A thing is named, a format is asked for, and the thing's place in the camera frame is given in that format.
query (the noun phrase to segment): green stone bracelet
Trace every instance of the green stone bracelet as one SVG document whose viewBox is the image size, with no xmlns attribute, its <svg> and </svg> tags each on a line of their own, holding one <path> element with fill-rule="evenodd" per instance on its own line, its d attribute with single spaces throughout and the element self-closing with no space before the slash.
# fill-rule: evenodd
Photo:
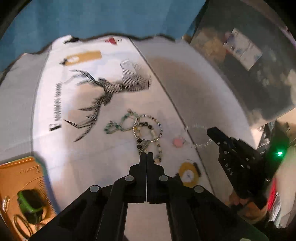
<svg viewBox="0 0 296 241">
<path fill-rule="evenodd" d="M 132 116 L 135 116 L 135 118 L 133 118 L 134 120 L 139 116 L 136 112 L 133 112 L 131 109 L 128 109 L 128 113 L 125 114 L 122 118 L 119 124 L 117 124 L 116 122 L 110 121 L 106 127 L 104 128 L 104 131 L 106 132 L 106 134 L 112 134 L 118 130 L 120 131 L 129 131 L 131 130 L 133 127 L 129 127 L 124 129 L 122 127 L 122 124 L 124 123 L 124 121 L 127 118 L 132 118 Z"/>
</svg>

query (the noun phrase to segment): black robotic claw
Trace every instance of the black robotic claw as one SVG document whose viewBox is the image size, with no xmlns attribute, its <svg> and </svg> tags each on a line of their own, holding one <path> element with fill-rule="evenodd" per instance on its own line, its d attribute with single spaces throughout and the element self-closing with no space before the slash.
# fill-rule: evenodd
<svg viewBox="0 0 296 241">
<path fill-rule="evenodd" d="M 218 161 L 236 194 L 262 209 L 267 204 L 266 189 L 289 145 L 289 138 L 280 124 L 275 122 L 270 148 L 263 155 L 241 139 L 226 136 L 217 127 L 209 128 L 207 134 L 219 146 Z"/>
<path fill-rule="evenodd" d="M 165 203 L 172 241 L 267 241 L 201 186 L 188 188 L 164 175 L 152 153 L 142 153 L 129 175 L 91 186 L 29 241 L 122 241 L 128 203 Z"/>
</svg>

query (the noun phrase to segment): blue wall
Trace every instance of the blue wall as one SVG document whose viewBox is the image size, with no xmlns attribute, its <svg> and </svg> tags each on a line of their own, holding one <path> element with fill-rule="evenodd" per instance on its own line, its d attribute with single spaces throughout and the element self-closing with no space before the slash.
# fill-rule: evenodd
<svg viewBox="0 0 296 241">
<path fill-rule="evenodd" d="M 0 40 L 0 71 L 22 53 L 39 51 L 56 38 L 88 38 L 108 32 L 181 38 L 205 0 L 33 0 Z"/>
</svg>

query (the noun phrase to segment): green object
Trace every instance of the green object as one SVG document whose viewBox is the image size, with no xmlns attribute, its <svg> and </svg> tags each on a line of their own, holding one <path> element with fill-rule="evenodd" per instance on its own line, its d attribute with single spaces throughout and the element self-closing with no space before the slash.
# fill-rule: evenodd
<svg viewBox="0 0 296 241">
<path fill-rule="evenodd" d="M 126 128 L 124 129 L 122 127 L 122 124 L 124 123 L 124 121 L 130 117 L 130 116 L 135 116 L 135 117 L 138 117 L 138 114 L 136 112 L 133 112 L 131 109 L 128 109 L 128 113 L 125 114 L 122 118 L 121 118 L 121 121 L 119 124 L 117 124 L 116 122 L 113 122 L 113 121 L 110 121 L 106 127 L 104 128 L 104 131 L 106 132 L 106 134 L 112 134 L 118 130 L 120 131 L 129 131 L 131 130 L 133 127 L 129 127 L 129 128 Z"/>
<path fill-rule="evenodd" d="M 36 190 L 22 190 L 17 193 L 20 210 L 27 221 L 38 224 L 42 221 L 44 204 Z"/>
<path fill-rule="evenodd" d="M 276 121 L 271 133 L 270 147 L 265 153 L 265 173 L 268 180 L 272 179 L 275 172 L 281 165 L 287 153 L 288 147 L 289 138 L 287 137 L 285 130 Z"/>
</svg>

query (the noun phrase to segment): yellow round sticker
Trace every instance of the yellow round sticker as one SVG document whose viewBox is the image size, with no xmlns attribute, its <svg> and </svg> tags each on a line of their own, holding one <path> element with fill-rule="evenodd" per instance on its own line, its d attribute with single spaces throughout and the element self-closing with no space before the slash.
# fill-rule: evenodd
<svg viewBox="0 0 296 241">
<path fill-rule="evenodd" d="M 199 175 L 198 175 L 198 172 L 195 168 L 195 166 L 190 163 L 190 162 L 184 162 L 182 163 L 182 165 L 180 166 L 180 169 L 179 169 L 179 176 L 180 178 L 183 177 L 183 175 L 187 172 L 187 171 L 190 171 L 191 173 L 193 173 L 193 176 L 190 177 L 191 181 L 190 182 L 186 182 L 186 181 L 183 181 L 183 185 L 185 187 L 194 187 L 197 185 L 197 182 L 198 182 L 198 179 L 199 179 Z"/>
</svg>

